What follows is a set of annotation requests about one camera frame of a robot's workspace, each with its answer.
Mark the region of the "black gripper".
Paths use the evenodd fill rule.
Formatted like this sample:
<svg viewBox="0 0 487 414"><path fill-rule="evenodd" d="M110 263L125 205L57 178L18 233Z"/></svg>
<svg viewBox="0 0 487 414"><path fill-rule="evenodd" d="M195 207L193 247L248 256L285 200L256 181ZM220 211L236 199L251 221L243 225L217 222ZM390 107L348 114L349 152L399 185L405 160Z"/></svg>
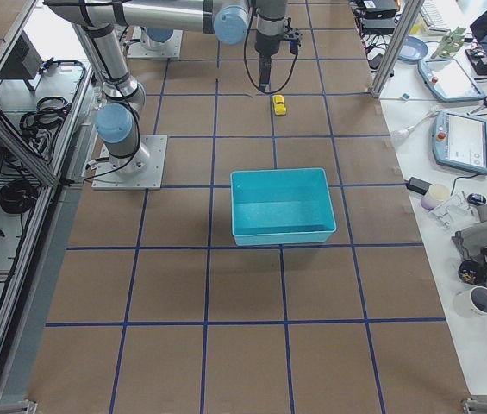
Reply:
<svg viewBox="0 0 487 414"><path fill-rule="evenodd" d="M257 27L254 48L259 54L259 91L266 91L270 84L272 69L270 56L278 53L283 36L284 26Z"/></svg>

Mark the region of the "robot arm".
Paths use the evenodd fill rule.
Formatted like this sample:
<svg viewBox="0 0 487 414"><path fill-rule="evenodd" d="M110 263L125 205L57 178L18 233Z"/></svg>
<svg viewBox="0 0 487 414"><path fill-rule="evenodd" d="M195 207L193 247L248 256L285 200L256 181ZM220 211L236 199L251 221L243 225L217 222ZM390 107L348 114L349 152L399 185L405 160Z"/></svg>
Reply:
<svg viewBox="0 0 487 414"><path fill-rule="evenodd" d="M289 39L285 1L48 1L68 21L97 71L107 103L97 112L96 130L109 152L107 177L127 179L148 169L152 155L140 132L145 88L129 71L116 26L141 26L149 38L172 37L177 30L200 31L235 45L257 27L259 91L270 80L272 56Z"/></svg>
<svg viewBox="0 0 487 414"><path fill-rule="evenodd" d="M173 33L173 29L140 27L140 43L146 49L158 49L172 38Z"/></svg>

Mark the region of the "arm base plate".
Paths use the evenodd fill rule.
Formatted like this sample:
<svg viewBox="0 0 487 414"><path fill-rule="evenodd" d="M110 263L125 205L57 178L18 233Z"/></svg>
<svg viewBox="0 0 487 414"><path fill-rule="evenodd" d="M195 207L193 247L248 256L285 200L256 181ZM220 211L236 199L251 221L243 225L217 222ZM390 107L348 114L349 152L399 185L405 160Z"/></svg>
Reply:
<svg viewBox="0 0 487 414"><path fill-rule="evenodd" d="M116 171L128 159L115 157L111 159L113 163L106 160L97 165L97 178L92 180L91 187L98 191L158 190L162 184L167 141L167 135L142 135L139 151L125 167Z"/></svg>
<svg viewBox="0 0 487 414"><path fill-rule="evenodd" d="M145 28L135 27L125 43L129 60L178 60L182 46L183 31L173 30L165 41L156 41Z"/></svg>

